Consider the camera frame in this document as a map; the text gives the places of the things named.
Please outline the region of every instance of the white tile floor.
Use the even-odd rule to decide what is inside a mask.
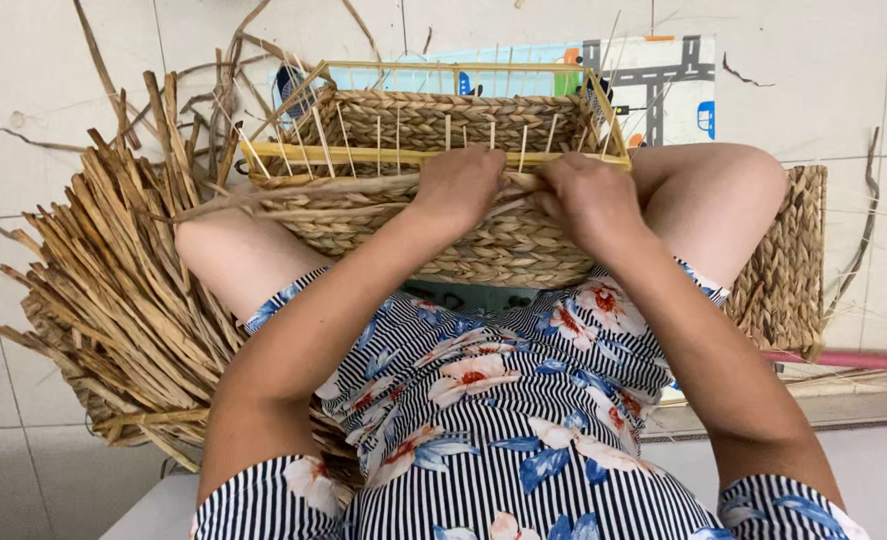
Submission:
[[[83,2],[114,83],[138,107],[147,99],[145,69],[161,76],[164,68],[210,62],[214,48],[226,47],[256,3]],[[881,126],[874,167],[882,193],[877,231],[843,314],[826,336],[834,347],[887,349],[887,0],[765,7],[750,0],[655,0],[653,10],[650,2],[581,0],[566,13],[547,0],[528,0],[521,9],[510,0],[354,4],[385,59],[405,47],[422,49],[430,26],[437,51],[605,37],[618,8],[618,34],[716,33],[718,64],[727,53],[744,76],[775,84],[744,84],[719,70],[718,140],[760,146],[786,166],[817,161],[829,168],[830,293],[863,228],[866,145],[872,128]],[[249,31],[311,62],[369,59],[364,36],[336,0],[272,2]],[[208,92],[212,83],[212,73],[202,72],[181,85],[181,95]],[[70,2],[0,3],[0,127],[77,145],[89,141],[86,128],[116,128]],[[150,135],[140,135],[152,154]],[[20,227],[20,213],[62,202],[76,170],[74,154],[33,148],[0,133],[0,225]],[[0,264],[24,269],[30,261],[21,246],[0,236]],[[0,274],[0,324],[29,327],[19,307],[23,295]],[[93,538],[154,484],[162,459],[149,446],[102,448],[52,364],[0,340],[0,538]]]

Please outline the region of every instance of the thigh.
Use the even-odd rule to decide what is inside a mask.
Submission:
[[[647,225],[674,255],[722,287],[747,263],[787,189],[780,164],[743,145],[645,149],[633,166]]]
[[[190,271],[244,321],[281,289],[333,263],[279,223],[236,208],[177,226],[176,250]]]

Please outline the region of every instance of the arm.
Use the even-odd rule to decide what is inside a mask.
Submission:
[[[198,505],[254,463],[319,455],[307,414],[311,395],[389,293],[483,219],[505,161],[503,152],[483,147],[428,160],[413,203],[246,342],[213,399]]]
[[[680,271],[640,215],[625,173],[568,154],[539,195],[571,238],[613,274],[647,320],[706,426],[720,484],[754,474],[807,483],[841,504],[833,473],[773,367]]]

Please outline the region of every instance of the woven placemat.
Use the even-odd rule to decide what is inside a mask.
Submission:
[[[790,189],[724,310],[762,351],[821,343],[826,167],[787,171]]]

